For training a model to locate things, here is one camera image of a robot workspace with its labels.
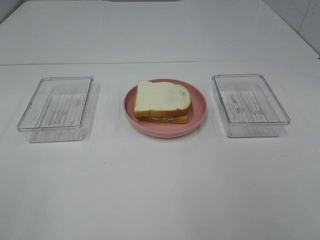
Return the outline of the pink round plate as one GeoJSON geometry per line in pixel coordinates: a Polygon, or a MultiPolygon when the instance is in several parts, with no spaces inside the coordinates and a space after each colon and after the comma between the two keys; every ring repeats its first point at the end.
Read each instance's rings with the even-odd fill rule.
{"type": "Polygon", "coordinates": [[[187,135],[196,130],[203,122],[207,115],[208,104],[203,93],[195,86],[177,79],[159,78],[152,79],[152,82],[171,82],[179,84],[188,89],[191,96],[192,106],[189,110],[188,122],[179,123],[154,123],[138,120],[134,116],[134,99],[137,95],[137,86],[128,91],[123,100],[124,113],[129,123],[138,131],[157,138],[177,138],[187,135]]]}

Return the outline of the clear plastic left container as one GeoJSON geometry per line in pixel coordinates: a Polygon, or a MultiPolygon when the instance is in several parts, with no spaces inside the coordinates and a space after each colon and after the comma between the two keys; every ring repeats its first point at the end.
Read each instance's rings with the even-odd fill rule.
{"type": "Polygon", "coordinates": [[[17,131],[29,143],[83,140],[91,133],[99,93],[92,76],[43,78],[17,131]]]}

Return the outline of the clear plastic container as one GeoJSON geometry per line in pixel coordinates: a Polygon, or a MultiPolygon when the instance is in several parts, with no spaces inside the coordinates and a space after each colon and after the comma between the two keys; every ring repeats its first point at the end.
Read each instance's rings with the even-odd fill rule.
{"type": "Polygon", "coordinates": [[[29,143],[83,140],[91,133],[99,93],[92,76],[43,78],[17,131],[29,143]]]}
{"type": "Polygon", "coordinates": [[[291,119],[261,74],[212,76],[213,96],[229,138],[279,137],[291,119]]]}

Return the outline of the bread slice from container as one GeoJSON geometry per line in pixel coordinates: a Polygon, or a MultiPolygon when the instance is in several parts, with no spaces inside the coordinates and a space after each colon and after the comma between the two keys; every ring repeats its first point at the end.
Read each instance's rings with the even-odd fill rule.
{"type": "Polygon", "coordinates": [[[139,121],[147,121],[147,122],[151,122],[151,123],[173,123],[173,124],[186,124],[188,123],[188,116],[180,116],[180,118],[175,119],[175,120],[153,120],[148,118],[149,116],[144,116],[144,117],[137,117],[137,119],[139,121]]]}

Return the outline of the clear plastic right container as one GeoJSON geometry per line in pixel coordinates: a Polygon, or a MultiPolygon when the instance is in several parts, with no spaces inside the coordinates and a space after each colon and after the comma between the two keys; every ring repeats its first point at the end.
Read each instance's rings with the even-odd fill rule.
{"type": "Polygon", "coordinates": [[[279,137],[291,119],[261,74],[212,76],[213,96],[229,138],[279,137]]]}

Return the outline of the green lettuce leaf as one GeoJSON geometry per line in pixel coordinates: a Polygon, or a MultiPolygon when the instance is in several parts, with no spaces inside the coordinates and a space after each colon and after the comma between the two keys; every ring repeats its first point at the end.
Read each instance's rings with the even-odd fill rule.
{"type": "Polygon", "coordinates": [[[152,119],[152,120],[169,120],[169,121],[172,121],[172,120],[176,120],[176,119],[179,119],[180,116],[149,116],[148,117],[149,119],[152,119]]]}

